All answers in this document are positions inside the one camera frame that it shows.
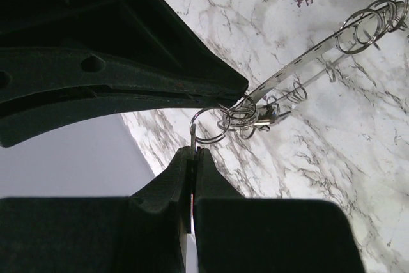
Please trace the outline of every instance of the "silver ring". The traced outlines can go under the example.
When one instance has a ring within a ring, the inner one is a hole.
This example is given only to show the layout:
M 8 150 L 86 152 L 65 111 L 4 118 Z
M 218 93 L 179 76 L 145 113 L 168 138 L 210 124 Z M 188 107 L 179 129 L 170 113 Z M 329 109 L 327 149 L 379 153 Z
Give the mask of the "silver ring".
M 363 14 L 365 14 L 365 13 L 373 14 L 373 15 L 375 15 L 376 18 L 377 18 L 377 22 L 378 22 L 378 23 L 377 23 L 377 25 L 376 25 L 376 30 L 375 30 L 374 35 L 373 35 L 365 44 L 361 44 L 361 45 L 362 45 L 361 47 L 359 47 L 359 48 L 357 48 L 357 49 L 350 49 L 350 50 L 344 50 L 344 49 L 342 49 L 341 44 L 340 44 L 340 39 L 341 39 L 341 35 L 342 35 L 342 34 L 338 35 L 338 36 L 337 36 L 337 48 L 338 48 L 341 52 L 343 52 L 343 53 L 345 53 L 345 54 L 358 54 L 358 53 L 360 53 L 361 51 L 364 51 L 365 49 L 367 49 L 369 46 L 371 46 L 371 45 L 373 44 L 373 42 L 375 42 L 376 37 L 378 36 L 378 34 L 380 33 L 380 31 L 381 31 L 381 29 L 382 29 L 383 21 L 382 21 L 382 16 L 381 16 L 377 11 L 375 11 L 375 10 L 373 10 L 373 9 L 367 9 L 367 8 L 366 8 L 366 9 L 362 9 L 362 10 L 356 11 L 354 14 L 352 14 L 351 16 L 349 16 L 349 17 L 346 19 L 346 21 L 344 21 L 343 25 L 341 26 L 341 28 L 340 28 L 339 30 L 343 30 L 343 29 L 345 29 L 346 27 L 349 27 L 349 25 L 347 25 L 347 23 L 348 23 L 350 20 L 356 19 L 357 17 L 359 17 L 360 15 L 363 15 Z
M 240 138 L 242 138 L 243 140 L 248 140 L 248 139 L 250 139 L 250 138 L 254 135 L 254 133 L 256 132 L 256 128 L 251 127 L 251 132 L 250 132 L 250 134 L 249 134 L 248 136 L 245 136 L 245 135 L 244 135 L 244 132 L 247 131 L 248 129 L 249 129 L 249 128 L 247 128 L 247 129 L 242 129 L 242 130 L 240 131 Z
M 204 109 L 198 111 L 195 115 L 193 115 L 193 118 L 192 118 L 191 121 L 190 121 L 190 129 L 192 129 L 192 126 L 194 125 L 194 122 L 196 121 L 196 119 L 197 119 L 201 114 L 203 114 L 203 113 L 205 113 L 205 112 L 207 112 L 207 111 L 210 111 L 210 110 L 214 110 L 214 109 L 221 110 L 223 113 L 225 112 L 225 111 L 223 110 L 223 108 L 220 108 L 220 107 L 207 107 L 207 108 L 204 108 Z M 231 121 L 230 118 L 228 118 L 228 127 L 230 126 L 230 121 Z M 203 145 L 209 145 L 209 144 L 217 143 L 217 142 L 223 140 L 223 139 L 226 137 L 226 132 L 227 132 L 227 129 L 224 130 L 222 133 L 218 134 L 217 136 L 211 137 L 211 138 L 208 138 L 208 139 L 205 139 L 205 138 L 197 137 L 197 136 L 196 136 L 196 137 L 195 137 L 195 140 L 196 140 L 196 142 L 198 142 L 199 144 L 203 144 Z
M 228 109 L 223 108 L 223 120 L 217 126 L 223 130 L 237 131 L 245 127 L 250 127 L 258 121 L 258 108 L 251 97 L 246 96 L 238 105 Z M 226 118 L 230 119 L 229 127 L 226 127 Z
M 401 29 L 403 24 L 405 23 L 406 16 L 408 15 L 408 12 L 409 12 L 409 0 L 404 0 L 403 3 L 404 3 L 404 6 L 403 6 L 402 15 L 397 16 L 396 25 L 389 32 L 393 32 L 398 29 Z
M 378 36 L 376 37 L 376 41 L 379 40 L 381 37 L 383 37 L 385 35 L 385 33 L 387 33 L 390 29 L 392 29 L 394 27 L 394 21 L 396 19 L 396 15 L 397 15 L 397 6 L 396 3 L 392 0 L 376 0 L 373 3 L 371 3 L 367 9 L 376 9 L 377 7 L 379 7 L 381 4 L 388 4 L 389 6 L 389 10 L 387 9 L 387 6 L 385 6 L 384 8 L 381 8 L 381 14 L 382 14 L 382 31 L 378 34 Z M 390 16 L 388 18 L 388 20 L 386 19 L 386 15 L 387 13 L 390 13 Z M 354 32 L 354 35 L 356 36 L 356 41 L 359 44 L 365 44 L 365 42 L 361 42 L 356 34 L 356 31 Z

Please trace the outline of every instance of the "white marble surface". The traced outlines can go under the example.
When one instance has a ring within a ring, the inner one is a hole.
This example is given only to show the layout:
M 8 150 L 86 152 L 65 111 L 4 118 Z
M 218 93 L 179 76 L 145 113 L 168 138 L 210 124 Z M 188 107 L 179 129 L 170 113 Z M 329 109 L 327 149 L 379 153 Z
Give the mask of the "white marble surface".
M 250 90 L 373 0 L 166 0 Z M 270 132 L 235 136 L 210 150 L 246 196 L 329 199 L 353 226 L 368 272 L 409 272 L 409 33 L 374 47 L 308 87 L 309 100 Z M 319 63 L 305 68 L 305 80 Z M 196 110 L 123 119 L 156 174 L 189 143 Z M 217 117 L 201 118 L 215 134 Z

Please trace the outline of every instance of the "dark red stain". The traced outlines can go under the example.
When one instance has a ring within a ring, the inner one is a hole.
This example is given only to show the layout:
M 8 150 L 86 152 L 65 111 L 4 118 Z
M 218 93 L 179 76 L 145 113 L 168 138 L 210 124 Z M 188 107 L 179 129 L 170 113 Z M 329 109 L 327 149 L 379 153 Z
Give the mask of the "dark red stain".
M 301 8 L 301 4 L 304 0 L 294 0 L 295 3 L 297 3 L 297 7 Z M 305 0 L 305 4 L 309 6 L 310 4 L 313 4 L 314 0 Z
M 305 0 L 305 3 L 307 4 L 307 6 L 309 6 L 310 4 L 313 4 L 314 1 L 313 0 Z
M 294 0 L 297 3 L 297 7 L 301 8 L 301 4 L 304 0 Z

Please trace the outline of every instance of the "clamp jaw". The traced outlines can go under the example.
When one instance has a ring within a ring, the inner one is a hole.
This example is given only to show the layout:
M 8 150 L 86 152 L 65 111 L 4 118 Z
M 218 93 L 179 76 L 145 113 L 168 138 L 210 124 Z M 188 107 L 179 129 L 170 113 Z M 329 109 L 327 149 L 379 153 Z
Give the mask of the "clamp jaw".
M 231 106 L 248 81 L 164 0 L 4 0 L 0 146 L 97 116 Z
M 364 273 L 338 206 L 246 199 L 190 149 L 128 198 L 0 200 L 3 272 L 185 272 L 193 213 L 200 273 Z

